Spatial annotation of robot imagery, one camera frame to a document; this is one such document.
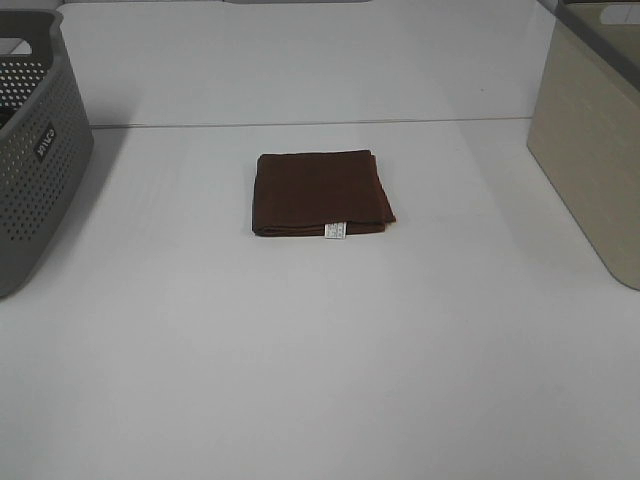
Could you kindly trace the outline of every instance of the perforated basket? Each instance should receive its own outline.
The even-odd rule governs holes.
[[[0,10],[0,37],[31,46],[0,55],[0,297],[29,277],[93,148],[61,21],[55,11]]]

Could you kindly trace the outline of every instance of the white surface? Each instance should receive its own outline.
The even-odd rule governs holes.
[[[0,317],[3,480],[627,480],[640,296],[527,121],[96,132]],[[264,152],[372,148],[384,234],[250,232]]]
[[[554,22],[534,0],[61,11],[100,125],[531,116]]]

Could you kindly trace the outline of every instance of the brown towel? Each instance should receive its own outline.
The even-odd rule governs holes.
[[[262,155],[253,195],[253,231],[265,237],[382,232],[395,217],[368,150]]]

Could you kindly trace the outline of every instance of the basket handle hole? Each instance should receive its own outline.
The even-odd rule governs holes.
[[[10,55],[27,57],[33,53],[31,45],[24,38],[2,38],[0,44],[5,44],[2,50],[11,52]]]

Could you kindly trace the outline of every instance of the towel label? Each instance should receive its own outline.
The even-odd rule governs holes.
[[[344,240],[347,238],[347,222],[328,223],[324,226],[324,238]]]

